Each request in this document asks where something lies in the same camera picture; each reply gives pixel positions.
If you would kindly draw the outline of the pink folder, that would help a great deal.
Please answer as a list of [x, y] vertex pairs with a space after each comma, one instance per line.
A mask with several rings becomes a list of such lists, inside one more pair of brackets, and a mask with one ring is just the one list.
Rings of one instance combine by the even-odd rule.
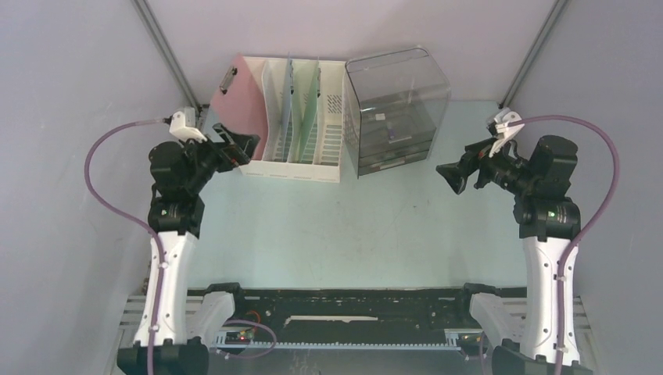
[[263, 92], [245, 57], [237, 54], [210, 100], [218, 121], [236, 134], [260, 137], [253, 160], [261, 160], [268, 140], [268, 122]]

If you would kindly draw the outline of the blue folder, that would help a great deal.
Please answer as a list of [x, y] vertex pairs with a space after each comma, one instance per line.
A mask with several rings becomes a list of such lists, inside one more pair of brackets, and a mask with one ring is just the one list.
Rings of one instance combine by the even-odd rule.
[[286, 162], [288, 158], [287, 150], [287, 133], [289, 128], [289, 121], [292, 115], [292, 96], [294, 93], [294, 69], [292, 65], [292, 57], [287, 55], [285, 63], [285, 75], [281, 92], [281, 161]]

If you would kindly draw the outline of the green clipboard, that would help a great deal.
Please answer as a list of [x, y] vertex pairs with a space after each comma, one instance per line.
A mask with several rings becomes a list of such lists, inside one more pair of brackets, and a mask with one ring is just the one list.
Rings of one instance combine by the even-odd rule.
[[293, 69], [292, 140], [288, 161], [302, 163], [313, 127], [317, 123], [317, 102], [321, 86], [320, 60], [298, 59], [293, 62]]

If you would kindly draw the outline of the smoky transparent drawer cabinet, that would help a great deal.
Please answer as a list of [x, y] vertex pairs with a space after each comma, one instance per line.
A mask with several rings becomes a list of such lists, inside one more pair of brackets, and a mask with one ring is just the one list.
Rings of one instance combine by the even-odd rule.
[[[358, 177], [427, 159], [451, 86], [420, 46], [351, 59], [345, 64], [344, 139]], [[396, 130], [389, 142], [387, 125]]]

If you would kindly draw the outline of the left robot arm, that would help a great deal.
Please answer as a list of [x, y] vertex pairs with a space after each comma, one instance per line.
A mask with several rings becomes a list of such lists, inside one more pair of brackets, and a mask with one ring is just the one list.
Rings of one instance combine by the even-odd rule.
[[125, 374], [206, 374], [220, 327], [246, 318], [247, 304], [227, 291], [205, 297], [186, 316], [188, 272], [205, 209], [200, 192], [215, 173], [250, 163], [260, 143], [258, 135], [237, 134], [220, 123], [213, 130], [219, 141], [202, 135], [163, 142], [149, 153], [152, 264], [138, 330], [131, 346], [117, 352]]

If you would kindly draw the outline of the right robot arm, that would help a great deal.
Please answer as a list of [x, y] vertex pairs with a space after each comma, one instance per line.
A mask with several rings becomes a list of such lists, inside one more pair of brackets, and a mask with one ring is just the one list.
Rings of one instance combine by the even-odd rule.
[[578, 147], [547, 135], [523, 159], [509, 154], [515, 143], [490, 156], [492, 146], [491, 138], [468, 145], [458, 162], [438, 165], [436, 171], [456, 194], [477, 173], [475, 188], [494, 183], [514, 196], [527, 269], [525, 318], [512, 316], [504, 300], [489, 292], [458, 301], [455, 317], [466, 327], [479, 323], [493, 346], [494, 374], [553, 374], [557, 359], [563, 374], [591, 374], [575, 340], [572, 281], [578, 249], [566, 252], [581, 230], [579, 208], [566, 195]]

